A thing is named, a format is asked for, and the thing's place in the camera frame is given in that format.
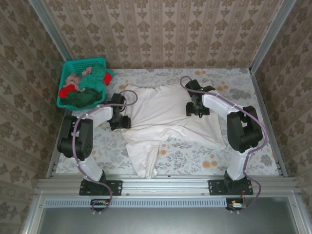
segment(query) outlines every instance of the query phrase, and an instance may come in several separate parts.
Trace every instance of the green basket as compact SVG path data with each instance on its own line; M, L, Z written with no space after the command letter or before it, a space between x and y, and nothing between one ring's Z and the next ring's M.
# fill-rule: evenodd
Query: green basket
M81 73L86 70L86 68L94 65L101 65L103 67L106 66L105 58L83 58L83 59L77 59L73 61L67 61L63 65L62 75L59 82L59 88L58 91L63 87L63 85L66 82L67 77L72 74L76 73L77 75L81 75ZM112 76L114 76L114 73L111 71L108 71ZM70 111L79 111L79 110L87 110L87 109L93 109L95 108L99 103L103 102L105 100L105 90L102 92L102 99L99 101L96 101L92 105L83 107L83 108L77 108L74 106L69 105L62 105L60 98L58 96L57 99L57 106L60 108L66 108Z

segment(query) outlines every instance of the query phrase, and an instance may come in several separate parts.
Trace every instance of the cable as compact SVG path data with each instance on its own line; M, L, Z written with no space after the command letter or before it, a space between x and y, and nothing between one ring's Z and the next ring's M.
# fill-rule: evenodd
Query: cable
M96 181L96 180L93 180L92 178L90 178L90 177L82 170L82 168L80 167L80 164L79 164L79 163L80 163L80 160L78 159L77 153L76 153L76 147L75 147L75 145L76 145L76 137L75 137L75 136L76 136L76 133L77 133L77 128L78 128L79 122L80 122L83 118L85 118L86 116L91 115L93 112L97 111L98 108L101 109L101 108L103 108L103 107L110 107L110 106L124 106L124 107L126 107L126 106L133 105L133 104L135 104L135 103L137 102L137 98L138 98L138 97L137 97L137 94L136 94L134 91L132 91L132 90L124 90L124 91L122 91L121 93L123 93L123 92L131 92L131 93L133 93L133 94L136 96L135 101L132 102L132 103L129 103L129 104L117 104L117 103L100 104L100 105L96 106L96 108L94 108L94 109L88 111L87 113L83 114L82 116L80 116L80 117L77 119L77 121L76 121L76 123L75 123L75 126L74 126L74 130L73 130L73 136L74 136L74 137L73 137L73 142L72 142L73 156L74 156L74 158L75 158L75 160L76 160L77 167L78 167L79 171L80 171L89 181L91 181L91 182L93 182L93 183L95 183L95 184L103 185L103 186L104 186L105 188L107 188L107 190L109 191L109 195L110 195L109 203L108 203L108 204L106 205L106 207L102 210L102 212L105 211L105 210L107 210L107 208L108 208L109 205L111 204L111 201L112 201L112 199L113 199L112 190L111 190L111 188L110 188L109 186L107 186L106 184L104 184L104 183L102 183L102 182L99 182L99 181ZM94 213L96 212L96 211L94 210L94 203L92 204L91 210L92 210Z
M204 92L204 91L199 91L199 90L193 90L193 89L188 89L186 88L183 84L182 84L182 81L184 78L188 78L190 80L192 80L189 76L183 76L181 77L180 79L180 85L186 89L187 91L189 92L193 92L193 93L198 93L198 94L209 94L211 96L214 96L222 101L224 101L225 103L229 104L230 106L234 107L235 109L241 111L242 113L244 113L245 115L247 115L248 117L250 117L251 119L253 119L261 128L261 130L263 131L263 134L264 134L264 141L262 143L262 145L260 145L259 147L255 148L255 149L252 149L250 150L247 155L246 155L246 159L245 159L245 162L244 162L244 167L243 167L243 174L248 178L250 179L251 181L253 181L254 183L256 183L258 186L259 186L259 191L257 193L257 195L255 196L254 200L252 201L252 203L249 204L249 206L247 206L246 208L240 210L241 211L245 211L246 209L248 209L249 207L251 207L255 201L258 199L260 193L261 193L261 185L258 181L256 181L255 179L251 178L249 175L246 174L246 167L247 167L247 163L248 163L248 160L249 160L249 157L250 155L253 153L253 152L256 152L258 150L261 150L264 146L266 146L268 144L268 134L267 134L267 130L265 129L264 125L256 118L254 117L253 115L249 114L247 111L243 110L242 108L238 107L236 104L228 101L227 99L225 99L224 97L220 96L219 94L215 94L215 93L212 93L212 92Z

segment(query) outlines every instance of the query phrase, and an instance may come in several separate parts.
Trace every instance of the floral tablecloth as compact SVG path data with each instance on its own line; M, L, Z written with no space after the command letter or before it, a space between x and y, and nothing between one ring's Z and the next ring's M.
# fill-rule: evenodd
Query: floral tablecloth
M259 104L247 69L131 69L114 70L116 76L107 87L110 98L124 90L127 84L140 87L157 87L177 84L182 76L190 76L198 82L210 80L220 94L235 103L256 108L262 121ZM227 141L226 121L219 117L223 139L227 145L223 151L212 150L200 143L170 138L158 151L156 169L159 175L223 175L231 160L231 147ZM111 131L108 122L94 130L93 151L97 163L107 174L135 175L125 149L121 130ZM57 173L79 173L76 165L60 155ZM250 175L277 176L278 171L270 145L252 155L247 173Z

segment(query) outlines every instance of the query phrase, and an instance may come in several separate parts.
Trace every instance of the wall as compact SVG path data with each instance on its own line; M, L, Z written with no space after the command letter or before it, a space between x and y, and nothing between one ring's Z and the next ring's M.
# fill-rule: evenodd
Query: wall
M0 1L0 233L26 219L62 118L62 58L27 1Z
M72 58L248 67L282 0L43 0Z
M256 77L289 176L312 214L312 0L297 0Z

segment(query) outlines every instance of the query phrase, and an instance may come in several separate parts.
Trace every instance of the purple cable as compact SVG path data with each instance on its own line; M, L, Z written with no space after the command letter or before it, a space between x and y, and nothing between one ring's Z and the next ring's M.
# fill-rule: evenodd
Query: purple cable
M131 93L133 93L133 94L136 96L136 100L135 100L134 102L132 102L132 103L129 103L129 104L116 104L116 103L111 103L111 104L100 104L100 105L96 106L96 108L94 108L94 109L88 111L87 113L83 114L82 116L80 116L80 117L77 119L77 121L76 121L76 123L75 123L75 126L74 126L73 136L76 136L77 128L78 128L79 122L80 122L84 117L86 117L86 116L88 116L88 115L91 115L93 112L97 111L98 108L101 109L101 108L103 108L103 107L109 107L109 106L130 106L130 105L133 105L133 104L135 104L135 103L137 102L137 94L136 94L134 91L132 91L132 90L124 90L124 91L122 91L122 92L120 92L120 93L124 93L124 92L131 92ZM93 183L95 183L95 184L103 185L103 186L104 186L105 188L107 188L108 191L109 191L109 195L110 195L109 203L108 203L108 204L106 205L106 207L102 210L102 212L103 212L103 211L107 210L107 208L108 208L109 205L111 204L111 201L112 201L112 199L113 199L112 190L111 190L111 188L108 187L106 184L104 184L104 183L102 183L102 182L99 182L99 181L96 181L96 180L93 180L92 178L90 178L90 177L82 170L82 168L81 168L80 165L79 165L80 161L79 161L79 159L78 159L78 157L77 157L75 145L76 145L76 137L73 137L73 142L72 142L73 156L74 156L74 158L75 158L75 160L76 160L77 167L78 167L79 171L80 171L89 181L91 181L91 182L93 182ZM95 204L95 203L97 203L97 201L93 202L92 207L91 207L91 209L92 209L93 212L95 212L95 210L94 210L94 204Z
M247 116L249 116L251 119L253 119L253 120L260 126L260 128L261 128L262 131L263 131L263 134L264 134L264 141L263 141L262 145L260 145L259 147L255 148L255 149L253 149L253 150L250 150L250 151L247 153L246 159L245 159L245 162L244 162L244 167L243 167L243 173L244 173L244 175L245 175L248 179L250 179L251 181L255 182L255 183L259 186L259 191L258 191L257 195L255 196L254 200L252 201L252 203L249 204L249 206L247 206L246 208L240 210L240 211L244 211L244 210L248 209L249 207L251 207L251 206L255 203L255 201L258 199L258 197L259 197L259 195L260 195L260 193L261 193L261 185L260 185L260 183L259 183L258 181L256 181L255 179L251 178L249 175L247 175L247 173L245 172L245 170L246 170L246 167L247 167L247 163L248 163L250 154L252 154L252 153L255 152L255 151L261 150L264 146L266 146L266 145L268 144L268 134L267 134L267 130L265 129L264 125L263 125L256 117L254 117L253 115L249 114L247 111L243 110L242 108L238 107L236 104L234 104L234 103L228 101L227 99L225 99L224 97L220 96L219 94L215 94L215 93L212 93L212 92L198 91L198 90L193 90L193 89L188 89L188 88L186 88L186 87L182 84L182 80L183 80L184 78L188 78L188 79L192 80L189 76L183 76L183 77L180 79L180 85L181 85L184 89L186 89L186 90L189 91L189 92L193 92L193 93L209 94L209 95L211 95L211 96L214 96L214 97L216 97L216 98L218 98L218 99L224 101L225 103L231 105L231 106L234 107L235 109L241 111L242 113L244 113L245 115L247 115Z

